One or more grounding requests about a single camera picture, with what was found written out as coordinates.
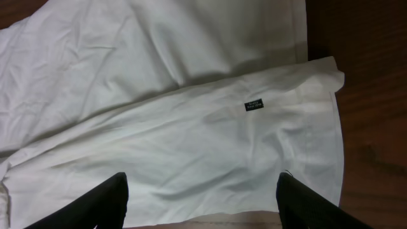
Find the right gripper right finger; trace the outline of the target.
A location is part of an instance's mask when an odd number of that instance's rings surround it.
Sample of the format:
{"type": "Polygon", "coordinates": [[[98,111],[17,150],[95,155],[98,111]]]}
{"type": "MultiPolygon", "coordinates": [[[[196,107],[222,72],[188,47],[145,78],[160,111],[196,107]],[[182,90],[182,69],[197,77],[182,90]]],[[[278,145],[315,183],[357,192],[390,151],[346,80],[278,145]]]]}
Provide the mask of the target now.
{"type": "Polygon", "coordinates": [[[279,175],[276,199],[283,229],[372,229],[286,172],[279,175]]]}

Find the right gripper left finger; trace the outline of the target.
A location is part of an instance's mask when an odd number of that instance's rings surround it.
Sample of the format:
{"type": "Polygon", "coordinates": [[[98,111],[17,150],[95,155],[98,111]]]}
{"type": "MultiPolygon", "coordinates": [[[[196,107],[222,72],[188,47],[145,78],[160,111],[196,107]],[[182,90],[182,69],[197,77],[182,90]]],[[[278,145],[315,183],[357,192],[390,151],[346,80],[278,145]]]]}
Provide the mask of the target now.
{"type": "Polygon", "coordinates": [[[119,172],[28,229],[122,229],[128,197],[127,176],[119,172]]]}

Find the white t-shirt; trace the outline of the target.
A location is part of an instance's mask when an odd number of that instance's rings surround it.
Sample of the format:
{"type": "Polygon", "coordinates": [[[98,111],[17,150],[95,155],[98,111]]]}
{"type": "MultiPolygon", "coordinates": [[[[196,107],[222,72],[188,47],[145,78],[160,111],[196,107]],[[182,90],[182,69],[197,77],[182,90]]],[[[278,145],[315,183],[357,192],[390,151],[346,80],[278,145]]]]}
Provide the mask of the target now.
{"type": "Polygon", "coordinates": [[[343,83],[304,1],[48,1],[1,31],[1,227],[117,172],[126,227],[274,212],[285,170],[338,204],[343,83]]]}

